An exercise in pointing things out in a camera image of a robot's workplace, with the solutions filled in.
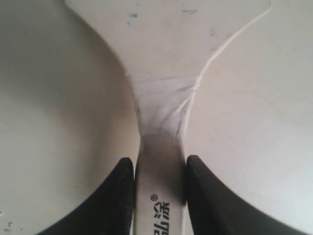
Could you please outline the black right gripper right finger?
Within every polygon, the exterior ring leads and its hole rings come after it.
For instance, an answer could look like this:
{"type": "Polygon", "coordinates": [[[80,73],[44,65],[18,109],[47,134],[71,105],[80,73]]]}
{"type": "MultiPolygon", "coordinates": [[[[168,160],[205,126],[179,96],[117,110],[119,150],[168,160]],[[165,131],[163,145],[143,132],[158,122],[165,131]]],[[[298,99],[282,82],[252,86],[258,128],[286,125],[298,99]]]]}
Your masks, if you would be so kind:
{"type": "Polygon", "coordinates": [[[196,235],[291,235],[225,186],[196,155],[187,158],[186,197],[196,235]]]}

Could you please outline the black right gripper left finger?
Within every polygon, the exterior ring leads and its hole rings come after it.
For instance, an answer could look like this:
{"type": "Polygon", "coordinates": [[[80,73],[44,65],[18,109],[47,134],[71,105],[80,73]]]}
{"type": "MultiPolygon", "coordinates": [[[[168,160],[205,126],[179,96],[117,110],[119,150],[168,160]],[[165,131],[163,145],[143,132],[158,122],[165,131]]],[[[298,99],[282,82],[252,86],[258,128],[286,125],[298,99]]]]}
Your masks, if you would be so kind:
{"type": "Polygon", "coordinates": [[[42,235],[129,235],[134,210],[134,167],[121,158],[96,191],[42,235]]]}

